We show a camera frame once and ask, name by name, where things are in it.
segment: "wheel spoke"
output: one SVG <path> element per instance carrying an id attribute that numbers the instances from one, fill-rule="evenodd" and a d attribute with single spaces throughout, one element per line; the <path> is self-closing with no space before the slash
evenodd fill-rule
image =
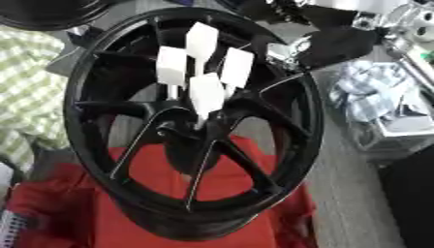
<path id="1" fill-rule="evenodd" d="M 157 116 L 154 116 L 153 118 L 151 118 L 150 121 L 143 124 L 139 128 L 136 135 L 133 137 L 122 155 L 117 160 L 115 167 L 110 172 L 109 177 L 111 179 L 117 181 L 125 181 L 129 178 L 128 170 L 130 168 L 131 162 L 141 149 L 143 141 L 149 139 L 149 137 L 155 133 L 156 118 Z"/>
<path id="2" fill-rule="evenodd" d="M 298 141 L 307 141 L 311 134 L 298 126 L 293 122 L 293 120 L 280 109 L 272 106 L 269 102 L 262 99 L 261 97 L 255 97 L 250 99 L 252 105 L 250 108 L 255 109 L 261 116 L 261 118 L 266 119 L 272 124 L 277 124 L 290 130 L 291 135 L 293 135 Z"/>
<path id="3" fill-rule="evenodd" d="M 164 46 L 165 43 L 164 43 L 164 39 L 160 27 L 158 26 L 158 20 L 154 18 L 151 21 L 149 21 L 149 24 L 151 24 L 152 28 L 154 29 L 155 37 L 157 38 L 158 47 Z"/>
<path id="4" fill-rule="evenodd" d="M 195 158 L 193 166 L 194 171 L 191 175 L 192 177 L 190 179 L 190 184 L 184 198 L 184 207 L 189 212 L 192 211 L 192 202 L 196 198 L 199 184 L 202 180 L 204 169 L 206 167 L 208 159 L 210 158 L 214 144 L 214 140 L 206 140 L 205 143 L 201 146 L 201 149 L 198 151 L 198 155 Z"/>
<path id="5" fill-rule="evenodd" d="M 257 191 L 277 192 L 280 187 L 267 174 L 261 170 L 261 167 L 255 163 L 243 150 L 241 150 L 232 140 L 226 139 L 220 144 L 223 154 L 227 155 L 234 162 L 240 165 L 252 178 L 254 189 Z"/>
<path id="6" fill-rule="evenodd" d="M 76 106 L 82 109 L 86 114 L 124 114 L 143 118 L 146 116 L 146 110 L 152 103 L 140 103 L 132 101 L 106 102 L 106 101 L 80 101 Z"/>
<path id="7" fill-rule="evenodd" d="M 156 61 L 156 58 L 153 56 L 134 55 L 116 51 L 98 51 L 95 55 L 103 64 L 106 63 L 111 66 L 123 66 L 138 69 L 152 66 Z"/>

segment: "metal clamp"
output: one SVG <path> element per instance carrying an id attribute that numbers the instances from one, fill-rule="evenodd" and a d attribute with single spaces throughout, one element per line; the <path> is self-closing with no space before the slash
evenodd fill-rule
<path id="1" fill-rule="evenodd" d="M 298 71 L 297 56 L 311 46 L 310 36 L 297 39 L 290 45 L 271 43 L 266 50 L 266 61 L 288 71 Z"/>

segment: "white foam block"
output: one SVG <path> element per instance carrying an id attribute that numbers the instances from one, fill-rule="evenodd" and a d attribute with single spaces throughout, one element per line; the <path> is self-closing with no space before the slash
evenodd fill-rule
<path id="1" fill-rule="evenodd" d="M 229 88 L 244 88 L 252 70 L 255 55 L 252 52 L 230 47 L 226 54 L 220 80 Z"/>
<path id="2" fill-rule="evenodd" d="M 202 120 L 206 120 L 210 112 L 221 109 L 225 102 L 225 90 L 215 73 L 191 77 L 189 94 Z"/>
<path id="3" fill-rule="evenodd" d="M 196 22 L 186 35 L 187 54 L 205 63 L 214 53 L 218 37 L 218 29 Z"/>
<path id="4" fill-rule="evenodd" d="M 185 86 L 187 52 L 185 49 L 161 46 L 157 58 L 158 82 Z"/>

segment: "red fabric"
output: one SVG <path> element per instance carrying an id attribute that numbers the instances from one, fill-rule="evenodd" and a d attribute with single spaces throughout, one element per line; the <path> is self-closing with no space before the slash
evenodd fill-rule
<path id="1" fill-rule="evenodd" d="M 265 171 L 272 170 L 273 156 L 263 155 L 248 139 L 236 138 L 234 141 Z M 111 152 L 117 157 L 122 150 L 114 148 Z M 184 194 L 186 180 L 169 166 L 161 145 L 148 145 L 141 150 L 130 172 L 136 181 L 161 194 L 180 198 Z M 227 197 L 250 186 L 250 178 L 245 172 L 228 158 L 222 158 L 203 179 L 199 200 Z M 26 231 L 20 236 L 18 248 L 315 247 L 312 234 L 305 237 L 299 228 L 310 220 L 314 209 L 304 185 L 241 230 L 202 242 L 169 240 L 139 228 L 76 165 L 59 165 L 53 176 L 44 182 L 22 183 L 14 190 L 8 208 L 36 217 L 42 223 L 36 230 Z"/>

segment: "wheel rim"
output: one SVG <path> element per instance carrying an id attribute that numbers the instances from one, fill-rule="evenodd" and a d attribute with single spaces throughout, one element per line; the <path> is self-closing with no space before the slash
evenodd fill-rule
<path id="1" fill-rule="evenodd" d="M 0 22 L 31 31 L 64 30 L 102 16 L 112 5 L 102 0 L 4 0 L 0 3 Z"/>
<path id="2" fill-rule="evenodd" d="M 201 131 L 191 128 L 196 116 L 185 97 L 179 101 L 128 101 L 139 90 L 155 83 L 157 47 L 182 47 L 183 34 L 196 21 L 221 31 L 219 49 L 207 64 L 208 71 L 219 71 L 225 54 L 221 47 L 251 47 L 254 51 L 251 41 L 256 36 L 281 42 L 256 23 L 208 9 L 166 9 L 138 15 L 111 28 L 83 54 L 70 78 L 65 101 L 71 145 L 90 174 L 132 221 L 158 235 L 183 240 L 209 239 L 234 232 L 264 209 L 282 201 L 309 172 L 323 134 L 320 97 L 311 76 L 286 75 L 260 56 L 255 61 L 249 86 L 237 92 L 221 111 L 213 112 Z M 113 74 L 129 75 L 130 83 L 116 88 L 119 83 L 108 82 L 116 81 L 115 77 L 108 77 Z M 293 93 L 277 96 L 283 89 Z M 287 114 L 291 109 L 277 107 L 288 101 L 297 102 L 303 109 L 299 111 L 299 123 L 294 123 Z M 126 114 L 143 120 L 129 148 L 116 162 L 110 158 L 106 138 L 101 135 L 104 125 L 97 121 L 101 114 Z M 291 142 L 276 139 L 280 147 L 279 163 L 271 175 L 262 172 L 228 138 L 248 116 L 258 116 L 272 124 L 275 137 L 279 132 L 291 137 Z M 159 132 L 167 134 L 167 140 L 192 140 L 201 148 L 189 163 L 191 181 L 183 199 L 153 192 L 128 173 L 135 153 Z M 219 201 L 196 201 L 211 150 L 237 162 L 252 178 L 252 189 Z"/>

